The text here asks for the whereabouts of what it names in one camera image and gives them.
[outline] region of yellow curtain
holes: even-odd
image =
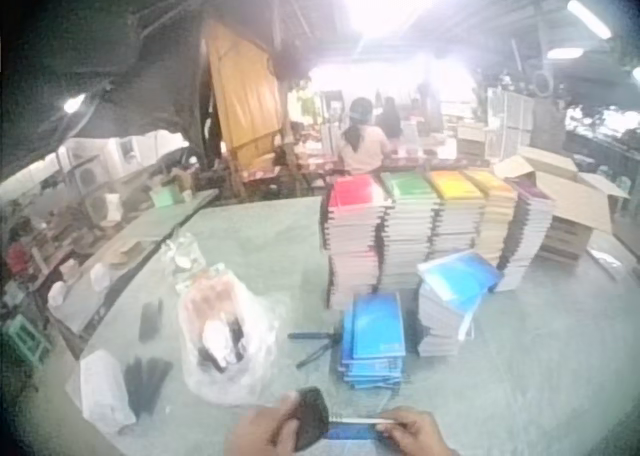
[[[238,163],[273,151],[271,135],[282,121],[278,82],[268,54],[219,22],[205,31],[222,137]]]

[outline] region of yellow notebook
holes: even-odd
[[[485,194],[516,199],[516,191],[490,171],[468,169],[464,174]]]
[[[444,200],[484,199],[480,190],[458,171],[432,171],[429,176]]]

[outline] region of woman in white shirt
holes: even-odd
[[[340,159],[351,174],[370,173],[382,165],[391,152],[389,140],[377,126],[371,126],[373,103],[354,99],[349,107],[349,127],[342,133]]]

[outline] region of person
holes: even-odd
[[[391,152],[389,140],[377,126],[371,126],[373,103],[356,98],[349,107],[349,127],[342,133],[339,157],[351,174],[370,173],[380,168]]]
[[[7,264],[11,274],[17,280],[26,280],[31,270],[31,255],[22,242],[22,230],[16,225],[9,230],[9,249]]]
[[[376,126],[382,129],[389,140],[398,139],[402,135],[402,123],[395,99],[390,97],[384,99],[384,107],[382,113],[376,118]]]
[[[296,445],[299,422],[292,414],[298,393],[285,395],[277,407],[260,408],[244,417],[225,444],[225,456],[290,456]],[[438,423],[430,413],[399,407],[380,414],[395,421],[376,430],[390,438],[405,456],[454,456],[445,443]]]

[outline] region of green stool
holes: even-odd
[[[21,314],[9,324],[7,334],[20,355],[36,368],[41,368],[51,351],[51,344]]]

